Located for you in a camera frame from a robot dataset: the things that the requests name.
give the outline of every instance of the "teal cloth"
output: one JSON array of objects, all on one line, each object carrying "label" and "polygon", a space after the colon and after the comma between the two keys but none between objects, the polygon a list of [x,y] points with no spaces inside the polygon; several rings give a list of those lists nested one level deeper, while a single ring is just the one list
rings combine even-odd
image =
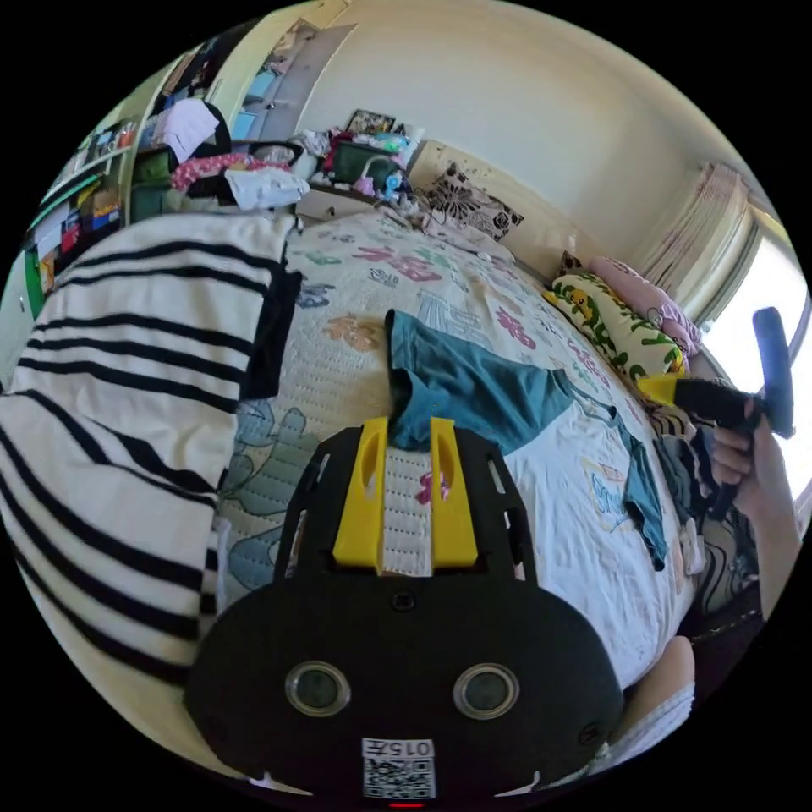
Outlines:
[{"label": "teal cloth", "polygon": [[430,419],[453,420],[495,443],[503,456],[532,442],[569,409],[576,396],[606,412],[629,455],[623,496],[656,570],[665,567],[662,509],[645,446],[632,436],[617,409],[573,386],[563,370],[517,364],[477,344],[432,330],[411,315],[389,310],[388,341],[392,415],[389,442],[404,451],[431,448]]}]

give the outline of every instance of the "camera lens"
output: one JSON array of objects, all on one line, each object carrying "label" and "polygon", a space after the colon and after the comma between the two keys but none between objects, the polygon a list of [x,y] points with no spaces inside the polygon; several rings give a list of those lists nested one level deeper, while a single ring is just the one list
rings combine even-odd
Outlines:
[{"label": "camera lens", "polygon": [[333,716],[349,702],[346,677],[326,662],[303,662],[285,680],[285,694],[307,716]]},{"label": "camera lens", "polygon": [[518,697],[518,681],[505,666],[481,663],[465,671],[454,685],[454,704],[471,719],[496,719]]}]

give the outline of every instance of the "pink pillow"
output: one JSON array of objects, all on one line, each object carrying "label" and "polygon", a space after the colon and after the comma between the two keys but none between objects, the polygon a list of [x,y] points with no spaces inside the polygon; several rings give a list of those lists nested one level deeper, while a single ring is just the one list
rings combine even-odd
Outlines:
[{"label": "pink pillow", "polygon": [[699,328],[677,307],[671,297],[643,279],[628,265],[608,256],[590,260],[590,271],[600,277],[642,319],[662,330],[689,357],[702,347]]}]

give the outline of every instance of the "qr code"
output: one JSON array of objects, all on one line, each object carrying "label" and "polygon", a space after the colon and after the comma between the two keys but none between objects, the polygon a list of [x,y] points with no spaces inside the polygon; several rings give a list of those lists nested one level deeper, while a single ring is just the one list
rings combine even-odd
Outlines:
[{"label": "qr code", "polygon": [[367,798],[434,798],[431,759],[364,759]]}]

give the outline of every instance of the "yellow patterned pillow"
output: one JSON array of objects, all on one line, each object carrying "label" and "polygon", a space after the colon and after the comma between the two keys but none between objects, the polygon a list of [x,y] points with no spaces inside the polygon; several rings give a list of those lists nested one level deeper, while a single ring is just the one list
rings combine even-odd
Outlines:
[{"label": "yellow patterned pillow", "polygon": [[632,383],[641,376],[687,371],[682,350],[673,340],[641,319],[595,274],[565,274],[544,298]]}]

